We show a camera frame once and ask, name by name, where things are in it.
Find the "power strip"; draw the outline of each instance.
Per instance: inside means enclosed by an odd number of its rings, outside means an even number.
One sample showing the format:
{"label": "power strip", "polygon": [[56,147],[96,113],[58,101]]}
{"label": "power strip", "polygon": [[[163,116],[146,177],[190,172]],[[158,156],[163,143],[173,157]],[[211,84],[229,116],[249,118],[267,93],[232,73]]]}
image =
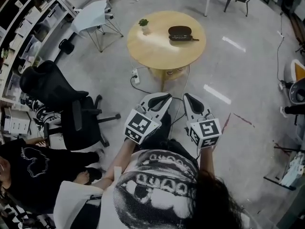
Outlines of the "power strip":
{"label": "power strip", "polygon": [[134,69],[133,71],[132,71],[132,76],[137,76],[137,77],[134,77],[134,83],[136,84],[136,85],[139,85],[140,84],[140,77],[139,77],[139,74],[138,74],[138,70],[137,69]]}

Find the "black office chair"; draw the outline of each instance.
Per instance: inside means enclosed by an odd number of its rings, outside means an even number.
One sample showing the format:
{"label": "black office chair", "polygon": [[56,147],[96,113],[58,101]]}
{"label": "black office chair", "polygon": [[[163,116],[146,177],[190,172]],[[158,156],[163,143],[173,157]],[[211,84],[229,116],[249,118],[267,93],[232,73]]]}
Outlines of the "black office chair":
{"label": "black office chair", "polygon": [[45,61],[37,68],[27,68],[21,76],[20,88],[52,111],[61,113],[61,127],[49,129],[49,124],[44,125],[46,138],[62,133],[68,150],[84,149],[99,141],[104,147],[109,146],[99,123],[120,119],[121,115],[97,119],[102,113],[98,109],[102,96],[98,95],[93,103],[88,92],[75,91],[54,62]]}

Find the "white pot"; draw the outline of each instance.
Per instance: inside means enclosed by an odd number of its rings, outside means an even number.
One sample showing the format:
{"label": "white pot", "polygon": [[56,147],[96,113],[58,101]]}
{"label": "white pot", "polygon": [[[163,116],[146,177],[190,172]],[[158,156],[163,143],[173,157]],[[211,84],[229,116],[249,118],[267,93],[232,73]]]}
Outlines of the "white pot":
{"label": "white pot", "polygon": [[147,25],[144,25],[144,26],[141,26],[142,27],[142,31],[143,31],[143,34],[148,34],[149,33],[149,28]]}

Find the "round wooden table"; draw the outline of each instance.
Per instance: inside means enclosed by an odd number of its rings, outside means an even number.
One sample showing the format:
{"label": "round wooden table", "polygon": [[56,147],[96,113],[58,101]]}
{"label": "round wooden table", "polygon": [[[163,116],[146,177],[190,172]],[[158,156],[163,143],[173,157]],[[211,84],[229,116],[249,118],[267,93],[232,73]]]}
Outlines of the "round wooden table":
{"label": "round wooden table", "polygon": [[[127,40],[129,54],[140,64],[150,68],[161,79],[163,92],[166,80],[181,76],[188,66],[203,53],[206,37],[202,26],[191,16],[176,11],[160,11],[146,15],[148,33],[143,33],[136,22],[130,29]],[[192,29],[192,36],[199,41],[173,42],[168,29],[184,25]]]}

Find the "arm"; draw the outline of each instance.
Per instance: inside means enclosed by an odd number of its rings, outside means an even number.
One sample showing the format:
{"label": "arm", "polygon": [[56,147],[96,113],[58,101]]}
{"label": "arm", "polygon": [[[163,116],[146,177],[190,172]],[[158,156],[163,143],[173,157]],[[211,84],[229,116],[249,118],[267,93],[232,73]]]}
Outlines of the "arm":
{"label": "arm", "polygon": [[212,147],[203,148],[201,150],[199,170],[208,171],[209,173],[214,175]]}
{"label": "arm", "polygon": [[46,139],[43,138],[43,137],[37,137],[37,138],[25,140],[25,143],[26,143],[26,144],[34,145],[34,144],[37,144],[37,143],[41,143],[41,142],[43,142],[43,141],[45,141],[45,140],[46,140]]}
{"label": "arm", "polygon": [[122,167],[122,172],[125,171],[130,162],[130,158],[132,156],[135,144],[136,143],[134,141],[127,139],[123,143],[119,153],[116,155],[116,157],[110,164],[104,177],[99,182],[92,184],[92,186],[99,187],[104,190],[109,187],[114,181],[114,167]]}

